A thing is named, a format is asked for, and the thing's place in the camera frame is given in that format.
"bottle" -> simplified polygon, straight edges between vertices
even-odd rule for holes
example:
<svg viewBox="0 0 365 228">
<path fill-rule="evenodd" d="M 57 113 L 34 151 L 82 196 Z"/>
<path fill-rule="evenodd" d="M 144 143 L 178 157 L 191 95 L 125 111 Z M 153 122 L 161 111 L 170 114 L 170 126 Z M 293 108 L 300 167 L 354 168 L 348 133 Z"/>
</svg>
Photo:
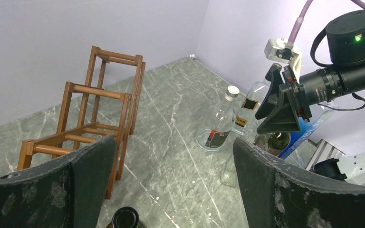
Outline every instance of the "bottle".
<svg viewBox="0 0 365 228">
<path fill-rule="evenodd" d="M 264 78 L 256 82 L 249 90 L 246 99 L 237 113 L 233 131 L 240 135 L 246 135 L 249 131 L 255 131 L 261 123 L 255 118 L 255 113 L 268 93 L 270 82 Z"/>
<path fill-rule="evenodd" d="M 118 209 L 106 228 L 146 228 L 146 225 L 139 219 L 139 214 L 132 207 Z"/>
<path fill-rule="evenodd" d="M 289 146 L 289 143 L 290 133 L 275 132 L 257 135 L 253 144 L 274 156 L 278 156 Z"/>
<path fill-rule="evenodd" d="M 223 145 L 236 120 L 236 113 L 232 109 L 234 99 L 240 90 L 235 86 L 228 86 L 224 98 L 211 105 L 205 112 L 195 141 L 205 152 L 216 152 Z"/>
<path fill-rule="evenodd" d="M 237 188 L 239 186 L 233 153 L 230 155 L 229 159 L 223 164 L 223 168 L 220 174 L 220 183 L 232 188 Z"/>
</svg>

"marble tabletop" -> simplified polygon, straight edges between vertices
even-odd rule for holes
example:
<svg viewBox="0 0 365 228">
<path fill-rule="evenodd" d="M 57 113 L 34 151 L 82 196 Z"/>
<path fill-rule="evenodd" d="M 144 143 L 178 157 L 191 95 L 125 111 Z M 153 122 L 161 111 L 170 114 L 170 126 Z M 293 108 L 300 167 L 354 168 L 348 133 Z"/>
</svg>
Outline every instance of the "marble tabletop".
<svg viewBox="0 0 365 228">
<path fill-rule="evenodd" d="M 106 89 L 130 91 L 132 84 L 130 78 Z M 106 227 L 122 206 L 136 208 L 149 228 L 248 227 L 239 189 L 219 182 L 222 165 L 239 135 L 231 133 L 213 154 L 200 150 L 194 139 L 203 113 L 221 98 L 228 85 L 189 57 L 145 73 L 122 180 L 115 183 L 112 198 L 104 201 L 98 228 Z M 237 103 L 244 97 L 240 94 Z M 93 99 L 89 100 L 90 109 Z M 68 128 L 76 125 L 79 104 L 80 97 L 72 100 Z M 0 127 L 0 176 L 16 170 L 22 140 L 55 133 L 59 108 L 57 105 Z M 98 120 L 117 124 L 119 110 L 116 101 L 102 98 Z M 305 167 L 314 150 L 305 142 L 287 161 Z M 32 165 L 48 159 L 48 155 L 37 154 Z"/>
</svg>

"white wall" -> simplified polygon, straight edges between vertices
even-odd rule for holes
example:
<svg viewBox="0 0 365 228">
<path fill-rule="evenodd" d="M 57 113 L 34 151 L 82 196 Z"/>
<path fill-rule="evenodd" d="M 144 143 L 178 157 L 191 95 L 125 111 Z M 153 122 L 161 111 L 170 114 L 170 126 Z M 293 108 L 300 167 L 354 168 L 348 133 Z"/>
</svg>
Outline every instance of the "white wall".
<svg viewBox="0 0 365 228">
<path fill-rule="evenodd" d="M 195 51 L 196 58 L 246 93 L 255 81 L 265 76 L 272 64 L 263 52 L 268 39 L 289 37 L 304 2 L 210 0 Z M 302 74 L 318 68 L 309 54 L 315 36 L 329 21 L 359 9 L 350 0 L 313 1 L 295 42 L 304 55 Z M 317 50 L 317 59 L 330 63 L 326 40 Z M 358 94 L 365 98 L 365 91 Z M 338 98 L 336 102 L 342 108 L 362 104 L 351 95 Z M 321 138 L 347 154 L 365 152 L 365 109 L 336 112 L 311 137 L 314 141 Z"/>
<path fill-rule="evenodd" d="M 207 4 L 0 0 L 0 125 L 59 104 L 66 81 L 84 84 L 92 45 L 143 55 L 146 69 L 194 53 Z M 133 75 L 111 63 L 105 85 Z"/>
</svg>

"green led indicator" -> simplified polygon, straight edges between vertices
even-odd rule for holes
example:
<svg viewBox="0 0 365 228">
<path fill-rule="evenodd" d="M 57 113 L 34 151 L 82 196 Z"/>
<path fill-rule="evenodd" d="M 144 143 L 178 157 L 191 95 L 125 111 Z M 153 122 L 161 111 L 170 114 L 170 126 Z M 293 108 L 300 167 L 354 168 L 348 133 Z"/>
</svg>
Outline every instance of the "green led indicator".
<svg viewBox="0 0 365 228">
<path fill-rule="evenodd" d="M 362 40 L 362 34 L 355 36 L 355 40 L 356 40 L 356 42 L 359 42 L 360 40 Z"/>
</svg>

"black strap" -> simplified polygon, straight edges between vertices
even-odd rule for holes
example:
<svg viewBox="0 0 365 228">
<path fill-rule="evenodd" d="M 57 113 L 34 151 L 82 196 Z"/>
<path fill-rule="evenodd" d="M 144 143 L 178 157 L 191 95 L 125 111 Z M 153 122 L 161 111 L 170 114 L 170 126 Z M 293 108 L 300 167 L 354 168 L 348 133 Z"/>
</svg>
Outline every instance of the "black strap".
<svg viewBox="0 0 365 228">
<path fill-rule="evenodd" d="M 365 102 L 365 99 L 364 98 L 362 98 L 361 96 L 359 96 L 359 95 L 357 95 L 355 93 L 352 93 L 352 96 L 353 96 L 354 99 L 361 100 L 361 101 L 364 101 Z M 331 108 L 331 107 L 329 107 L 328 105 L 325 105 L 325 104 L 318 103 L 317 105 L 324 106 L 324 107 L 327 107 L 327 108 L 330 108 L 330 109 L 336 110 L 336 111 L 356 111 L 356 110 L 360 110 L 360 109 L 362 109 L 362 108 L 365 107 L 365 104 L 364 104 L 361 107 L 353 108 L 353 109 L 337 109 L 337 108 Z"/>
<path fill-rule="evenodd" d="M 311 59 L 313 60 L 313 62 L 315 64 L 317 64 L 320 67 L 332 67 L 332 64 L 323 64 L 320 63 L 316 60 L 316 51 L 317 51 L 317 47 L 320 45 L 321 41 L 324 39 L 324 37 L 327 35 L 327 33 L 325 32 L 325 28 L 316 36 L 316 38 L 314 39 L 313 45 L 311 46 L 311 50 L 310 50 L 310 55 L 311 55 Z"/>
</svg>

